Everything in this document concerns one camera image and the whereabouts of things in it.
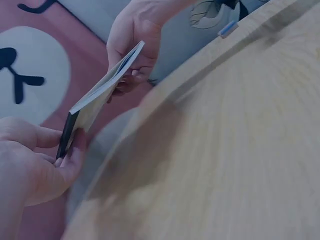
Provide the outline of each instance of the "right hand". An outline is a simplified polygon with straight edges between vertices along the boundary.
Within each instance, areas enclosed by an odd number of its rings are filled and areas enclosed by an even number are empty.
[[[106,43],[108,70],[111,70],[135,45],[145,42],[123,81],[116,87],[114,96],[128,93],[147,81],[159,54],[162,27],[143,18],[135,8],[133,3],[129,3],[116,17]]]

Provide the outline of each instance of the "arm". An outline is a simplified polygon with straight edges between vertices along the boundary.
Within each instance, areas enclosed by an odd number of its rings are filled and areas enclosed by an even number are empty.
[[[160,49],[161,29],[174,15],[196,0],[131,0],[116,17],[106,43],[109,70],[138,42],[144,41],[142,52],[133,63],[124,82],[113,95],[123,95],[148,80]]]
[[[0,239],[17,236],[23,209],[57,198],[78,176],[86,137],[78,130],[62,159],[35,152],[53,148],[61,132],[35,126],[21,119],[0,118]]]
[[[21,175],[11,172],[13,166],[9,165],[0,162],[0,239],[11,240],[19,229],[28,186]]]
[[[142,19],[163,26],[174,15],[196,0],[132,0],[128,8],[138,13]]]

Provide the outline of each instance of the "wrist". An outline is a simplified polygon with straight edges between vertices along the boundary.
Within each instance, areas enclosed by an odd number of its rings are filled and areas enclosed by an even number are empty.
[[[168,10],[168,0],[131,0],[125,7],[130,14],[142,19],[148,20],[162,28],[162,26],[172,17],[173,9]]]

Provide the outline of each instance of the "wooden surface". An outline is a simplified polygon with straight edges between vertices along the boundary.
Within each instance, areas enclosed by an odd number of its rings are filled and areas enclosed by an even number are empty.
[[[273,0],[142,101],[64,239],[320,239],[320,4]]]

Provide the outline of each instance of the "patterned fabric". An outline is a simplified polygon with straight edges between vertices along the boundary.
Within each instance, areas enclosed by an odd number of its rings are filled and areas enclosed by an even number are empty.
[[[220,31],[229,22],[240,21],[268,0],[198,0],[191,10],[190,25],[209,29],[223,23]]]
[[[0,1],[0,118],[15,116],[62,130],[69,109],[106,73],[105,44],[56,0]],[[89,139],[119,114],[136,107],[150,90],[141,84],[114,97],[96,119]],[[57,148],[43,150],[55,156]],[[22,217],[19,239],[59,239],[66,196]]]

